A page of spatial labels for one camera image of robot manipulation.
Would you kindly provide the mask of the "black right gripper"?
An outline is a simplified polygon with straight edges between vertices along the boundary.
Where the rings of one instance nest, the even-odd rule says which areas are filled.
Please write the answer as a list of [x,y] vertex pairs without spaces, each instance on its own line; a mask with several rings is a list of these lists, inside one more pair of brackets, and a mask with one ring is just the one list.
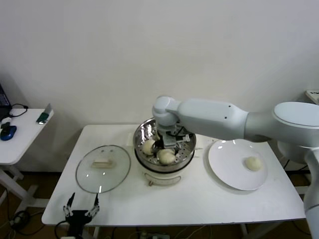
[[172,149],[174,154],[177,155],[180,150],[180,145],[177,142],[178,135],[175,133],[165,133],[160,136],[161,139],[156,140],[152,145],[152,151],[159,151],[162,148]]

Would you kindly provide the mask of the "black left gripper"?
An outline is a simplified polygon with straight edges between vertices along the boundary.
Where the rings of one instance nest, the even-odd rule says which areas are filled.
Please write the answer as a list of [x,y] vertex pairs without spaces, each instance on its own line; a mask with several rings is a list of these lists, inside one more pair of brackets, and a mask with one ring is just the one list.
[[89,217],[94,217],[100,210],[99,206],[99,194],[95,196],[93,208],[91,210],[71,210],[71,206],[75,197],[75,193],[68,199],[67,204],[63,206],[63,212],[66,222],[69,224],[67,235],[69,237],[75,237],[76,239],[82,239],[84,226],[89,223]]

